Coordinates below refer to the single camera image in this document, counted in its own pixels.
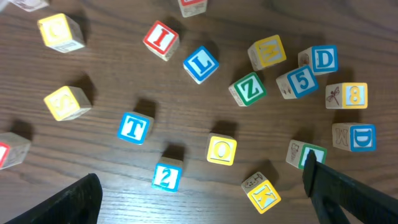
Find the blue T block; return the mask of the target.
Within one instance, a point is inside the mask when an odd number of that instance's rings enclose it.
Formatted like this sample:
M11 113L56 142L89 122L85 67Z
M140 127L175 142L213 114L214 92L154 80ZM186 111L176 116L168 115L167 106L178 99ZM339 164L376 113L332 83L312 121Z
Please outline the blue T block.
M123 114L117 137L124 141L143 145L154 124L154 118L136 112Z

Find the yellow O block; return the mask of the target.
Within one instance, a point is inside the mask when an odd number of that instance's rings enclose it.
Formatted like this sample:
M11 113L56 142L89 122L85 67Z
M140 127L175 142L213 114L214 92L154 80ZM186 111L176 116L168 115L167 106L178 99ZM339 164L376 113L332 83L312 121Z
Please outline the yellow O block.
M210 163L231 166L234 163L237 140L231 136L210 133L206 159Z

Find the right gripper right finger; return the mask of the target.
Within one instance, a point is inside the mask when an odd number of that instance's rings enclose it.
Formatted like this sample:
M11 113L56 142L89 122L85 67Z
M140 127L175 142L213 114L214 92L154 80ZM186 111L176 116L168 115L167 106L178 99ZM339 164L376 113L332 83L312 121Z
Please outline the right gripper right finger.
M343 210L362 223L397 223L397 199L318 162L312 150L302 180L322 224L349 223Z

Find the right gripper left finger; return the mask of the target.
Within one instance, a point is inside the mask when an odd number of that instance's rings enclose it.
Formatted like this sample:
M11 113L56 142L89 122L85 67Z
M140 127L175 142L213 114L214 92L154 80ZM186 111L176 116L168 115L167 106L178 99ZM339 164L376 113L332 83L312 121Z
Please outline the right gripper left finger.
M91 173L6 224L96 224L102 198L100 180Z

